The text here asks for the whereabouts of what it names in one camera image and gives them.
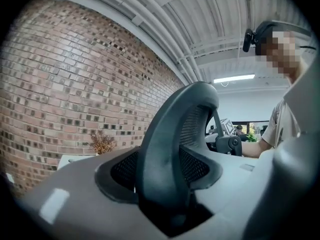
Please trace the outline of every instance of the man's arm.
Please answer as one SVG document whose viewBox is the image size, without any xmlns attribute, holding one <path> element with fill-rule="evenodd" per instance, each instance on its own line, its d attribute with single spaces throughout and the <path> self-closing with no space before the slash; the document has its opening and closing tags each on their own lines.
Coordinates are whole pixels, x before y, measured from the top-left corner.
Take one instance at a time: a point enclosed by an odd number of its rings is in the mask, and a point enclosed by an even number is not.
<svg viewBox="0 0 320 240">
<path fill-rule="evenodd" d="M 272 146 L 263 138 L 258 142 L 242 142 L 242 154 L 249 158 L 259 158 L 263 151 L 271 148 Z"/>
<path fill-rule="evenodd" d="M 277 114 L 282 102 L 273 109 L 268 127 L 258 142 L 242 142 L 242 154 L 249 158 L 259 158 L 263 151 L 269 150 L 276 144 Z"/>
</svg>

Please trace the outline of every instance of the window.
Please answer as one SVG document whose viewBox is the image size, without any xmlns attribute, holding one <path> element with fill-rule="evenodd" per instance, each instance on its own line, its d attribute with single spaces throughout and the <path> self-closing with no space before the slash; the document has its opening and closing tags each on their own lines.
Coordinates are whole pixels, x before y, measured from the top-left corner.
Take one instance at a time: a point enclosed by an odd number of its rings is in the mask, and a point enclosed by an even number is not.
<svg viewBox="0 0 320 240">
<path fill-rule="evenodd" d="M 252 121 L 252 122 L 232 122 L 234 130 L 238 125 L 242 126 L 242 131 L 244 134 L 253 134 L 256 138 L 260 139 L 260 131 L 263 130 L 264 126 L 268 126 L 269 121 Z"/>
</svg>

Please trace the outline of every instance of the white wall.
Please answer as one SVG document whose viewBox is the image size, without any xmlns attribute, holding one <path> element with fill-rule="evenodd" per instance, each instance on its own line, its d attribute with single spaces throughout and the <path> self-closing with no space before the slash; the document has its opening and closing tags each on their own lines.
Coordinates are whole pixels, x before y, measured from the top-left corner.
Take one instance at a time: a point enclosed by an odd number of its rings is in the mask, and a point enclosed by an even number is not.
<svg viewBox="0 0 320 240">
<path fill-rule="evenodd" d="M 220 119 L 231 121 L 269 121 L 272 110 L 283 98 L 286 90 L 248 91 L 219 94 Z M 212 118 L 207 131 L 214 125 Z"/>
</svg>

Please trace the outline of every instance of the brick wall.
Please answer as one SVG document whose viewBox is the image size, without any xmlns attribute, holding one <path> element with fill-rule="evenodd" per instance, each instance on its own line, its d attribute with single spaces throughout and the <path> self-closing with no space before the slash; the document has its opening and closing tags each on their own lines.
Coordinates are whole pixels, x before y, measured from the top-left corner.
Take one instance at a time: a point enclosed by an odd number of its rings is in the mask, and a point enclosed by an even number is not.
<svg viewBox="0 0 320 240">
<path fill-rule="evenodd" d="M 3 43 L 0 155 L 21 195 L 62 155 L 89 155 L 90 133 L 116 149 L 140 145 L 157 110 L 182 83 L 139 39 L 64 0 L 33 0 Z"/>
</svg>

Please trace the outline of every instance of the beige shirt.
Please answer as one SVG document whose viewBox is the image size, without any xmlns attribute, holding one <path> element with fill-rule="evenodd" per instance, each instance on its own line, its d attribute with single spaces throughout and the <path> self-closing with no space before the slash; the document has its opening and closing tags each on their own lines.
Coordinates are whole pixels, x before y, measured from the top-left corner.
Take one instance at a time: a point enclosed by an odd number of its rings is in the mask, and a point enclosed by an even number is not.
<svg viewBox="0 0 320 240">
<path fill-rule="evenodd" d="M 281 142 L 290 137 L 296 137 L 299 126 L 288 104 L 281 100 L 273 109 L 272 115 L 262 138 L 276 148 Z"/>
</svg>

